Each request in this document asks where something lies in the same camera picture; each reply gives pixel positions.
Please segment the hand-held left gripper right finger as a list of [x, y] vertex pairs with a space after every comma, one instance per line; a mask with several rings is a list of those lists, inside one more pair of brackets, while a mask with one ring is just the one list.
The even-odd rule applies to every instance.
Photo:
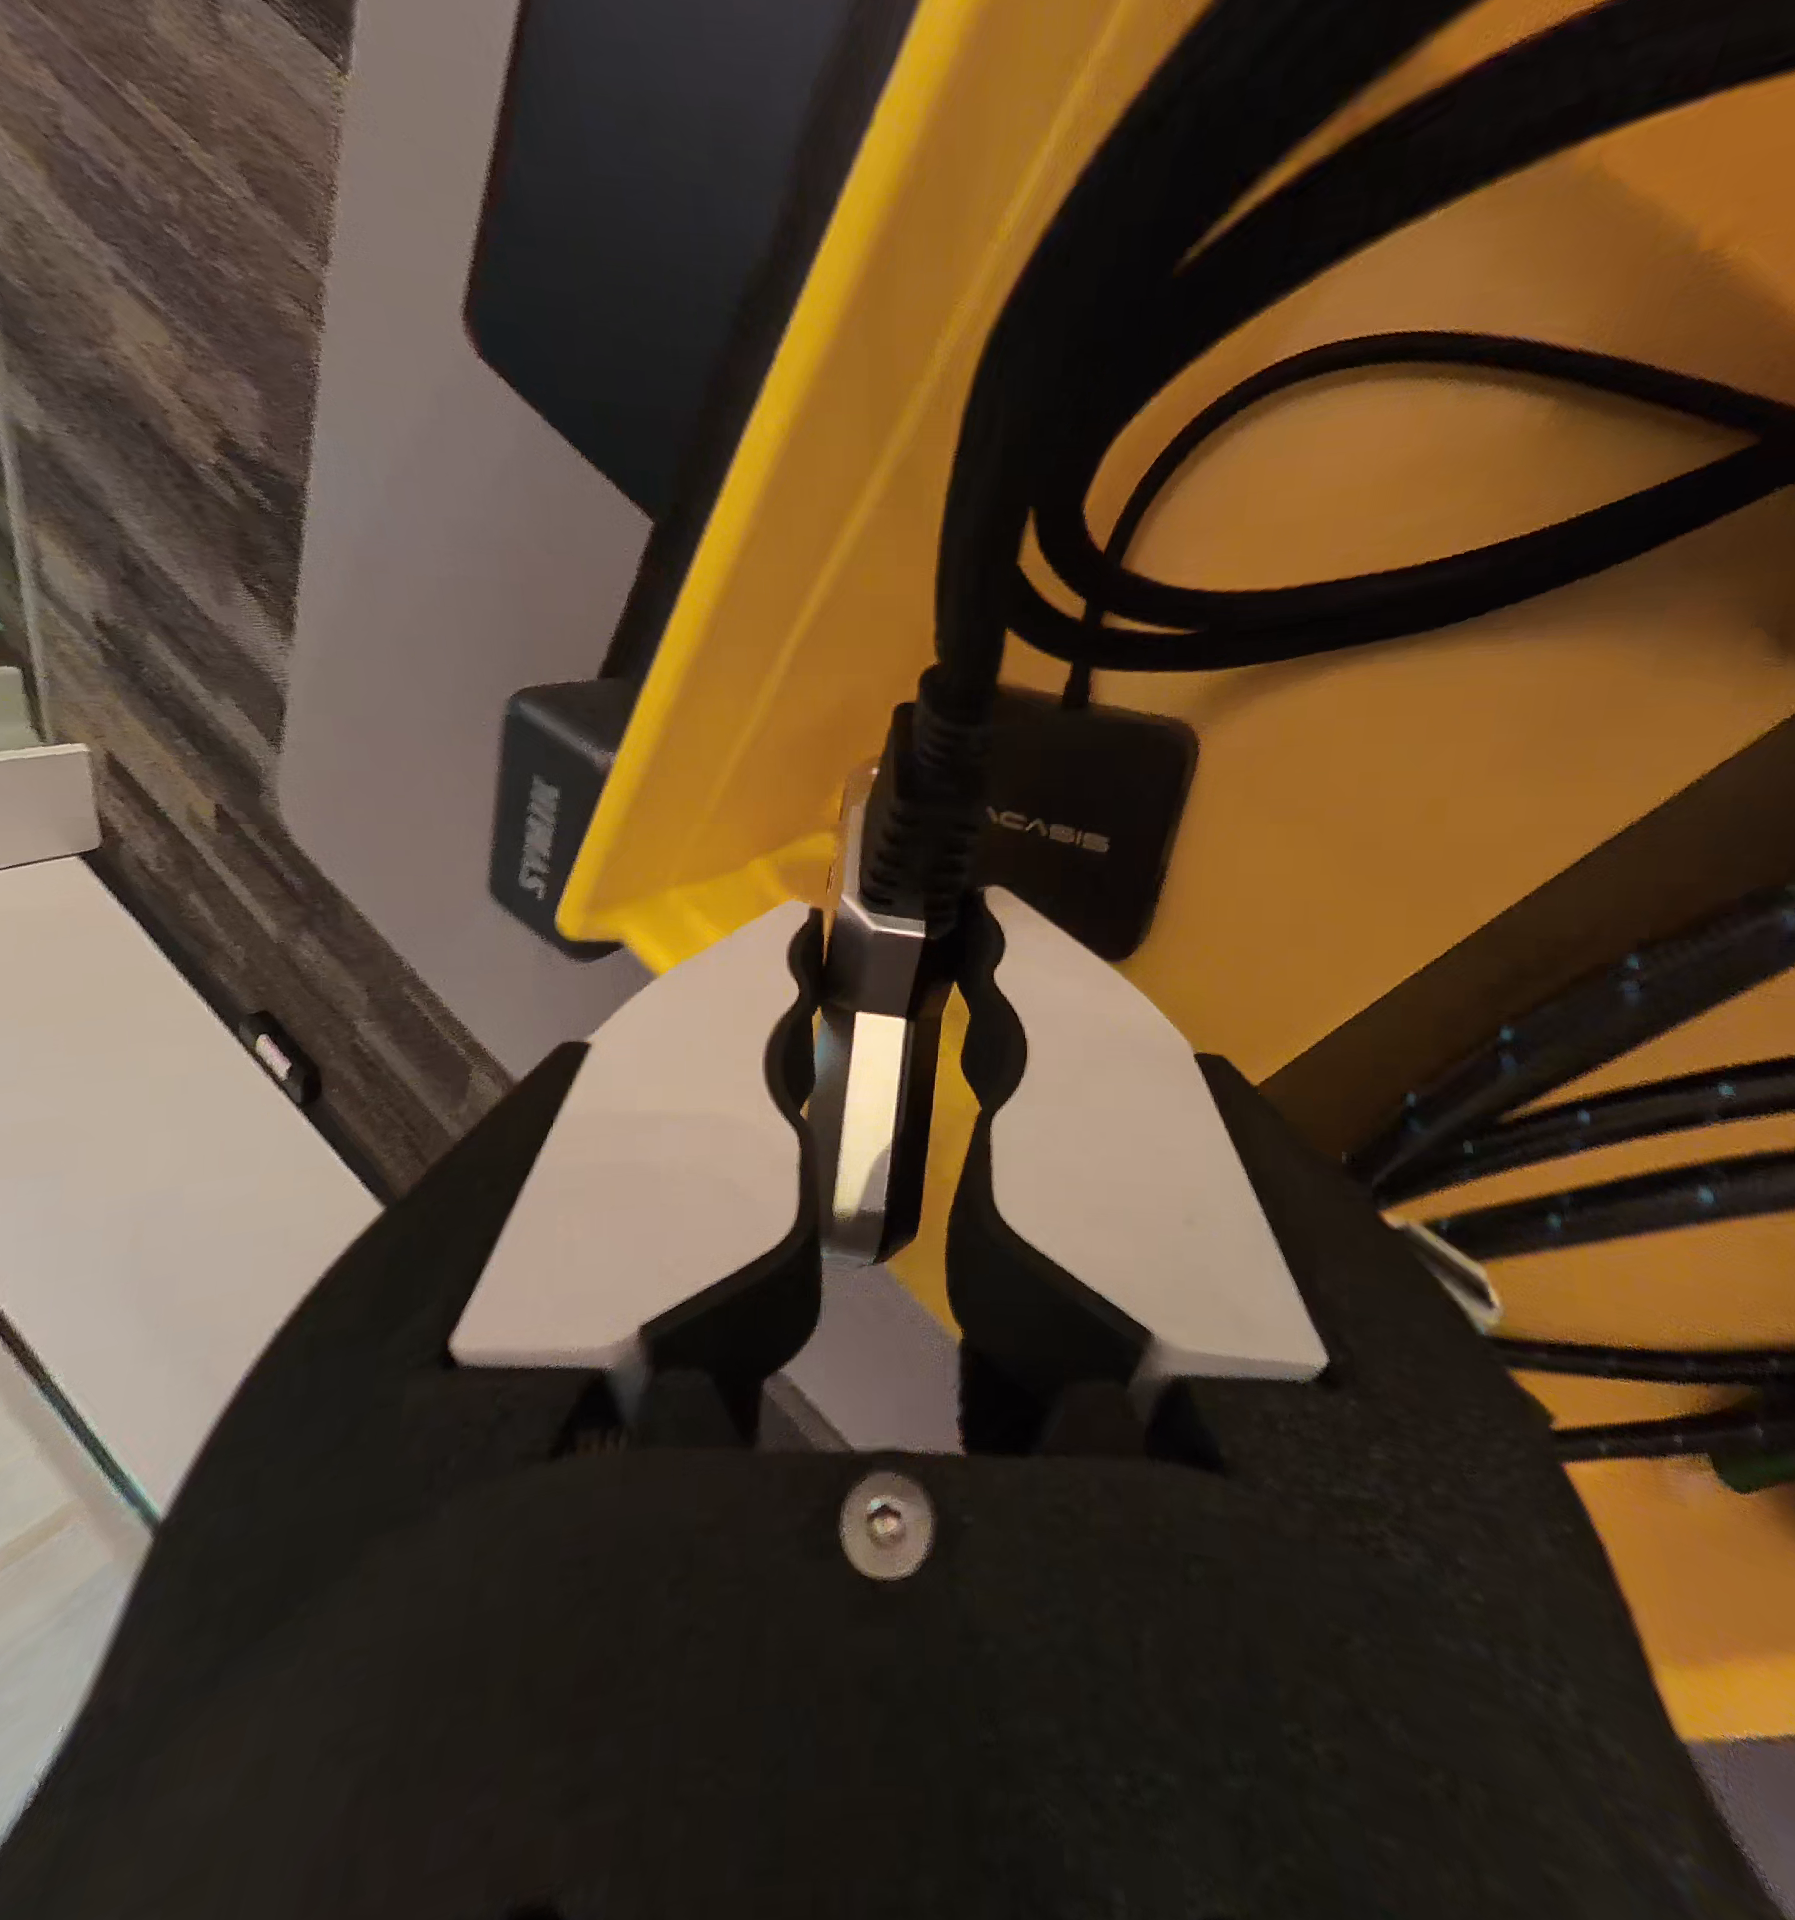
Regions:
[[981, 890], [958, 972], [974, 1100], [946, 1228], [964, 1424], [1068, 1397], [1154, 1424], [1329, 1354], [1195, 1046], [1028, 899]]

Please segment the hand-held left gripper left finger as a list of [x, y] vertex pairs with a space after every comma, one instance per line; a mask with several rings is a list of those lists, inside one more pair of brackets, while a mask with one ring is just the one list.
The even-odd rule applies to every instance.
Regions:
[[599, 1373], [622, 1413], [694, 1373], [759, 1410], [820, 1314], [820, 963], [820, 913], [782, 904], [597, 1028], [452, 1328], [456, 1366]]

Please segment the small black square usb hub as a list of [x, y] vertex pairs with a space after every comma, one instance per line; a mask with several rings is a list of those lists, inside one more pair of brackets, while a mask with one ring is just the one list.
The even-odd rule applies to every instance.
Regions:
[[1124, 963], [1148, 935], [1197, 759], [1180, 720], [1001, 689], [974, 886], [1006, 887]]

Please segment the yellow plastic bin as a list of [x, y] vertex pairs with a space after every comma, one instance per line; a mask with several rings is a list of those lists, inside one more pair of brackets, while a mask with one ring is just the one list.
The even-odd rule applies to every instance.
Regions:
[[1591, 908], [1533, 810], [1772, 720], [1784, 589], [1795, 5], [925, 5], [569, 918], [689, 956], [917, 673], [1091, 660], [1202, 733], [1139, 980], [1381, 1200], [1795, 1114], [1774, 1063], [1536, 1117], [1795, 968], [1722, 843]]

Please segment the black charger block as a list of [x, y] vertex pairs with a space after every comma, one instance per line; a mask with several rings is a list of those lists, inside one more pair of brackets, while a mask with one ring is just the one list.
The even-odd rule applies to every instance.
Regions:
[[544, 683], [517, 689], [503, 710], [488, 893], [513, 920], [578, 964], [618, 949], [611, 941], [562, 935], [557, 911], [638, 691], [638, 683], [624, 677]]

